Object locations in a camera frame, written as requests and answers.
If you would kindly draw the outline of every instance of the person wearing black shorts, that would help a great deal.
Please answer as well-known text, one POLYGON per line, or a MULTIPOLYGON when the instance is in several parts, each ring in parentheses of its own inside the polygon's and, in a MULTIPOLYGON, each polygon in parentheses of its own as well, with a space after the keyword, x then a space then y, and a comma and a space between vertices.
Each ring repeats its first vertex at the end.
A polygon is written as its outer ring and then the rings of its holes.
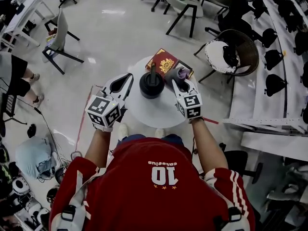
POLYGON ((30 84, 39 79, 39 74, 34 74, 27 65, 28 62, 23 59, 7 52, 0 52, 0 78, 9 86, 7 93, 25 97, 37 108, 44 96, 35 94, 30 84))

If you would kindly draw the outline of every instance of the white round table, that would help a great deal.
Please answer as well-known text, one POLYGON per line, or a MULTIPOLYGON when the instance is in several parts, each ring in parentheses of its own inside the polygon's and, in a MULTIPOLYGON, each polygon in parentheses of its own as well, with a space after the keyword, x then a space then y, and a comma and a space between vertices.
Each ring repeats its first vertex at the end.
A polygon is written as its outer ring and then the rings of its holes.
MULTIPOLYGON (((176 96, 165 85, 162 93, 155 99, 146 99, 139 88, 141 76, 148 71, 145 69, 152 56, 145 57, 135 66, 128 69, 134 76, 134 82, 129 96, 125 100, 126 107, 140 122, 153 128, 171 128, 185 121, 185 117, 176 108, 176 96)), ((197 87, 194 75, 190 81, 197 87)))

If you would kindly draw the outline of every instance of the blue pants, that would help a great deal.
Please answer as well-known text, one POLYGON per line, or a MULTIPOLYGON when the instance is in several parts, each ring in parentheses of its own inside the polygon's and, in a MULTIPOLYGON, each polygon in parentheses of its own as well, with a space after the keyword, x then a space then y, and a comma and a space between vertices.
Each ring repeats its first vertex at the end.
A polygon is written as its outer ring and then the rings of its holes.
MULTIPOLYGON (((133 135, 129 135, 128 137, 125 137, 124 139, 122 139, 121 141, 118 141, 117 145, 123 143, 123 142, 128 142, 128 141, 133 141, 133 140, 139 140, 139 139, 143 139, 146 138, 144 135, 142 134, 133 134, 133 135)), ((179 137, 176 134, 169 134, 165 137, 162 138, 162 140, 165 140, 167 142, 171 142, 171 143, 176 143, 176 144, 180 144, 183 145, 183 141, 181 139, 181 137, 179 137)))

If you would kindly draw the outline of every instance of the black shorts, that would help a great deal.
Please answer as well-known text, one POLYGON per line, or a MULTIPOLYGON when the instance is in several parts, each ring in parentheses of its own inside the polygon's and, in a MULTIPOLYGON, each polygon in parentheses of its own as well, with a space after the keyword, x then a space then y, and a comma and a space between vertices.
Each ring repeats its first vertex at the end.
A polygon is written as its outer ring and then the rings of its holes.
POLYGON ((8 94, 24 97, 30 90, 30 84, 22 79, 27 69, 28 62, 12 55, 12 77, 8 94))

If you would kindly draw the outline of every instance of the black buckle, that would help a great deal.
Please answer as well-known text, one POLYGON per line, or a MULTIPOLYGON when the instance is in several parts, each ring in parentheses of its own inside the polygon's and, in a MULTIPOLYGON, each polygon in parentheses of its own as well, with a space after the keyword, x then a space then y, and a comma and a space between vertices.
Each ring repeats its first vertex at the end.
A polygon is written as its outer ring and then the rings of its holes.
POLYGON ((76 206, 68 205, 64 211, 61 213, 62 220, 73 221, 75 216, 76 206))
POLYGON ((231 207, 229 211, 229 222, 236 222, 242 219, 242 214, 237 207, 231 207))

